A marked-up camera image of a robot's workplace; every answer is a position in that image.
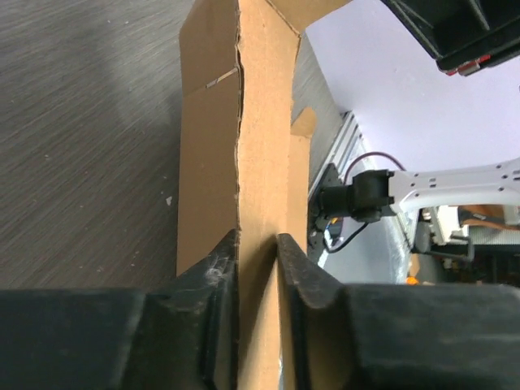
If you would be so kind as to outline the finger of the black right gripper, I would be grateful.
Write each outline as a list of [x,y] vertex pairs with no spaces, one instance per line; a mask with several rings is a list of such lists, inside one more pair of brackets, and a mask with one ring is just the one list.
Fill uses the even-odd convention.
[[385,1],[448,76],[470,76],[519,56],[515,0]]

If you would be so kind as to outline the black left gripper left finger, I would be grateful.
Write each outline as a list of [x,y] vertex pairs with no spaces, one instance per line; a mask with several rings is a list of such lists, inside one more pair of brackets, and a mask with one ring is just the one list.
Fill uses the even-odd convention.
[[153,292],[1,293],[4,389],[234,389],[236,232]]

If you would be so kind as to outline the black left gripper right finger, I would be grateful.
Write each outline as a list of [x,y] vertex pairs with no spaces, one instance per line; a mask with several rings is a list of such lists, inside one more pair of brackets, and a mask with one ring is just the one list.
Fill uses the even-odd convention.
[[519,291],[344,284],[277,238],[286,389],[516,389]]

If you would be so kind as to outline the cardboard box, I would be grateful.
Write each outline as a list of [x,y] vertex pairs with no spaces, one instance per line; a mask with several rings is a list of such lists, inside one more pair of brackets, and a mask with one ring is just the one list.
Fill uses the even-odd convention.
[[315,113],[293,118],[301,36],[339,1],[197,1],[179,35],[182,122],[176,270],[236,230],[237,384],[279,384],[276,237],[306,243]]

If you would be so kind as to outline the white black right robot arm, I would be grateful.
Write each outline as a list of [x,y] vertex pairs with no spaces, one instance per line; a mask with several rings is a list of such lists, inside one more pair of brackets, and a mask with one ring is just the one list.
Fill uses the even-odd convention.
[[[519,55],[517,1],[386,1],[446,75],[470,76]],[[350,217],[368,224],[436,206],[519,203],[518,158],[446,171],[369,170],[323,180],[310,216]]]

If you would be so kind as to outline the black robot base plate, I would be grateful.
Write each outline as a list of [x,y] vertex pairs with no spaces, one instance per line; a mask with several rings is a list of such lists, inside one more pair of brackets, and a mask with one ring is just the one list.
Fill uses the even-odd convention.
[[340,178],[336,165],[328,163],[308,203],[307,256],[312,262],[318,263],[326,251],[324,232],[332,219],[352,215],[348,199],[349,190]]

